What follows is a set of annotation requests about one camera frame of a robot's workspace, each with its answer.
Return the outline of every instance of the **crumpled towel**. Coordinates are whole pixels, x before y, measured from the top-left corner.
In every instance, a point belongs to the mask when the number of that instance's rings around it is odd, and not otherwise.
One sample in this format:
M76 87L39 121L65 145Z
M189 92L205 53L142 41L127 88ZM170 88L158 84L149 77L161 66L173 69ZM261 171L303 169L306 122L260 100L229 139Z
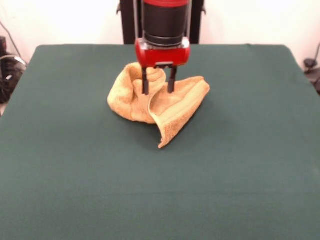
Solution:
M210 86L201 76L175 82L168 93L166 73L161 68L147 68L149 95L142 94L142 68L130 63L119 74L107 97L111 110L121 117L147 124L157 124L163 148L179 133L196 112Z

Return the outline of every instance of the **black object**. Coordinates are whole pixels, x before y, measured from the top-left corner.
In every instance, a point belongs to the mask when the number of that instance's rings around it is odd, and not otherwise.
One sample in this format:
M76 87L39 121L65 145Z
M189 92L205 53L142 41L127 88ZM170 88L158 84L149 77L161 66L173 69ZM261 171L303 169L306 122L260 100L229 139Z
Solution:
M0 58L8 54L6 38L0 36ZM12 57L4 58L0 61L0 104L9 102L23 74L22 69L17 65L18 62Z
M317 65L317 58L319 56L319 50L320 50L320 43L316 49L315 57L314 58L307 58L303 61L304 66L306 67L306 74L309 74Z
M207 14L205 0L193 0L189 37L191 44L199 44L202 12Z
M175 81L176 81L176 75L177 75L178 68L176 66L173 66L171 68L171 75L168 82L168 93L173 93L175 91Z
M0 57L3 57L7 55L7 41L4 36L0 36ZM1 78L6 78L7 73L6 73L6 61L0 61L0 77Z
M187 4L161 7L143 3L142 11L144 38L149 44L165 47L181 44L188 16Z
M142 0L136 0L137 4L137 37L142 38ZM199 44L200 39L200 29L201 29L201 16L202 12L206 12L206 9L204 7L205 0L193 0L192 1L192 9L191 9L191 23L190 23L190 36L189 41L191 44ZM122 32L123 32L123 42L125 45L132 45L135 43L136 40L136 32L135 32L135 6L134 6L134 0L121 0L120 4L117 8L117 12L121 11L121 21L122 21ZM151 42L160 42L166 44L166 39L155 39L153 38L154 35L150 34L148 35L148 32L146 34L146 37L150 39Z

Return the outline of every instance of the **red robot part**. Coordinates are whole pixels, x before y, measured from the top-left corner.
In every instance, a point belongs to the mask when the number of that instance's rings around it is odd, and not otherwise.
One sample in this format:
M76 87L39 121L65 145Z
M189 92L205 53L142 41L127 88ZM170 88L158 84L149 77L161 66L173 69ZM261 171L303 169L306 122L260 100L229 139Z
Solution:
M187 40L182 41L181 47L154 48L145 43L142 38L138 38L135 41L135 51L139 63L144 68L161 66L178 67L185 65L188 62L190 56L190 44Z
M168 82L168 92L175 91L177 67L185 65L190 56L190 42L185 37L181 46L175 48L158 48L147 44L143 38L135 41L135 51L138 62L142 67L142 93L149 94L147 68L171 68Z
M188 4L188 0L144 0L144 3L164 8L176 8Z

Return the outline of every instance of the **black cylindrical motor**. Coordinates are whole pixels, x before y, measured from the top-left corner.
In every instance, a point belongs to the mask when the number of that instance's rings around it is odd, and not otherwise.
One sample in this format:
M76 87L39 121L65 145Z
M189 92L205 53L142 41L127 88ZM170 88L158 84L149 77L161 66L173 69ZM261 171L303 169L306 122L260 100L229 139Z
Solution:
M187 27L189 0L143 0L143 37L151 45L181 44Z

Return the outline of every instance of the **black cable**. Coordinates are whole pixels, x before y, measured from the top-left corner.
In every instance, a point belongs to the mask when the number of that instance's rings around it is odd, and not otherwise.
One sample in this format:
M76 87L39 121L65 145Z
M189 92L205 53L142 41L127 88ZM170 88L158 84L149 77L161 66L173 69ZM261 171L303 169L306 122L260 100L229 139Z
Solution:
M320 50L320 42L319 42L318 48L317 48L317 50L316 50L316 54L315 54L314 60L317 60L318 55L319 55L319 50Z
M21 58L21 54L20 54L20 52L19 52L19 49L18 49L17 46L16 46L16 43L15 43L14 39L13 39L12 36L11 36L11 33L10 33L9 30L5 27L5 25L1 22L1 20L0 20L0 25L1 25L2 28L6 31L6 33L9 35L9 38L10 38L10 40L11 40L11 42L12 42L12 44L13 44L15 50L16 50L16 52L18 53L19 57Z

